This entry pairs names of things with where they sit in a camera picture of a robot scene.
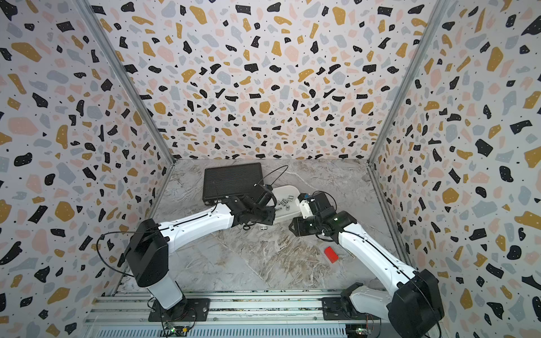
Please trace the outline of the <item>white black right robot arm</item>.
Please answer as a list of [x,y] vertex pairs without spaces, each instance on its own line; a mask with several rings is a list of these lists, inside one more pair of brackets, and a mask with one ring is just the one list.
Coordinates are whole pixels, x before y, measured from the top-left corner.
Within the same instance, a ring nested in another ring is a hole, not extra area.
[[325,299],[328,318],[358,319],[374,315],[386,320],[400,337],[427,337],[445,316],[438,279],[418,271],[377,243],[346,211],[338,211],[325,192],[298,197],[301,215],[289,229],[297,237],[323,235],[359,259],[385,288],[354,283],[338,298]]

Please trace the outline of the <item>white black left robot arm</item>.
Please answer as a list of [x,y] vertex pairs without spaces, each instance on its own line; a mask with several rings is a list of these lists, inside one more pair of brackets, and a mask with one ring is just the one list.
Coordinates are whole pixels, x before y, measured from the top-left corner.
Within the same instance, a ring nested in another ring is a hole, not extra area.
[[165,311],[184,306],[185,296],[169,274],[169,256],[213,232],[253,223],[271,225],[276,204],[273,187],[257,184],[250,193],[226,196],[196,215],[162,224],[152,218],[141,222],[124,253],[136,283],[150,291]]

